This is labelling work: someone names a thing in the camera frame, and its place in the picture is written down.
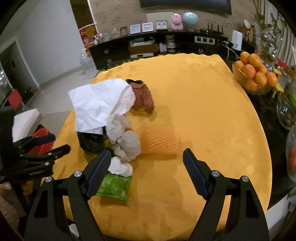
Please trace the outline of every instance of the red decoration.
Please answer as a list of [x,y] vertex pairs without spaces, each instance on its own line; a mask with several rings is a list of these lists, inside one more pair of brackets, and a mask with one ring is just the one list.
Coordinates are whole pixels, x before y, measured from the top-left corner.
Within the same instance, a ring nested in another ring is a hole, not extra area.
[[287,67],[287,65],[282,60],[280,60],[279,58],[278,58],[278,64],[283,69]]
[[84,26],[83,28],[80,28],[79,33],[80,33],[82,42],[84,43],[84,46],[88,44],[92,44],[94,42],[92,37],[98,34],[94,23]]

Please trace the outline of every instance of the metal screw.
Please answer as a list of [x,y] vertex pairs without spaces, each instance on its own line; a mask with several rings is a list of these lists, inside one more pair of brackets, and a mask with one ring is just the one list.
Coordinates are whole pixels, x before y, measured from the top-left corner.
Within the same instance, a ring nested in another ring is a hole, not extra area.
[[220,173],[218,171],[212,171],[212,175],[214,177],[219,177],[220,176]]
[[74,172],[75,177],[80,177],[82,175],[82,171],[76,171]]
[[243,180],[244,182],[246,182],[246,183],[247,183],[247,182],[249,181],[249,178],[248,178],[248,177],[246,177],[246,176],[243,176],[243,177],[242,177],[242,180]]
[[46,179],[45,179],[45,181],[48,183],[48,182],[50,182],[52,180],[52,177],[47,177]]

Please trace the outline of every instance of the yellow tablecloth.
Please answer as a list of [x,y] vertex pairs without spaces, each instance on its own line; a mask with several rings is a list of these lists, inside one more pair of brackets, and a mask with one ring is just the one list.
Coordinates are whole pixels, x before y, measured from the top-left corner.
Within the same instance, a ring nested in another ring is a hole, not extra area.
[[[264,211],[271,193],[271,158],[257,113],[244,90],[218,55],[176,54],[140,59],[100,73],[92,83],[122,78],[144,81],[155,103],[152,114],[131,111],[137,133],[145,123],[173,126],[183,133],[181,149],[191,148],[199,160],[224,176],[247,175]],[[55,179],[83,170],[94,156],[79,147],[75,114],[67,118],[54,147],[69,144],[71,152],[54,165]],[[140,155],[128,201],[95,196],[89,201],[102,232],[129,240],[187,239],[205,201],[198,196],[177,155]],[[66,214],[72,219],[68,199]],[[218,229],[224,227],[227,198]]]

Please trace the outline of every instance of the television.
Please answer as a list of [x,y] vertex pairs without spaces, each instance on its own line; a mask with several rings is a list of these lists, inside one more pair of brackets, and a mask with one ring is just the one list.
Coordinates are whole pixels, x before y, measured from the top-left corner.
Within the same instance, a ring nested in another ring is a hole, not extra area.
[[140,0],[140,4],[141,8],[191,7],[231,15],[230,0]]

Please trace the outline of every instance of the table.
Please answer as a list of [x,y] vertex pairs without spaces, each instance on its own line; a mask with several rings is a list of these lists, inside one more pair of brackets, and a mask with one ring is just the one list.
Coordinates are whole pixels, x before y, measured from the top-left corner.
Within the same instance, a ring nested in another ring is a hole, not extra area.
[[[177,155],[140,155],[131,161],[133,178],[128,201],[95,196],[89,201],[102,232],[128,240],[187,239],[205,201],[196,194],[182,163],[185,148],[224,176],[247,175],[266,211],[272,182],[266,137],[248,96],[218,55],[177,54],[140,59],[100,73],[92,83],[111,78],[143,80],[155,110],[126,115],[138,134],[143,124],[178,127],[183,132]],[[75,114],[67,118],[54,147],[71,152],[54,165],[55,179],[83,170],[93,155],[79,147]],[[67,217],[72,219],[68,199]],[[227,219],[227,197],[218,229]]]
[[[224,62],[232,69],[233,61],[224,60]],[[277,204],[296,186],[287,174],[286,141],[289,131],[282,127],[278,120],[277,98],[273,98],[272,93],[272,91],[266,95],[247,93],[262,124],[271,156],[273,172],[268,209]]]

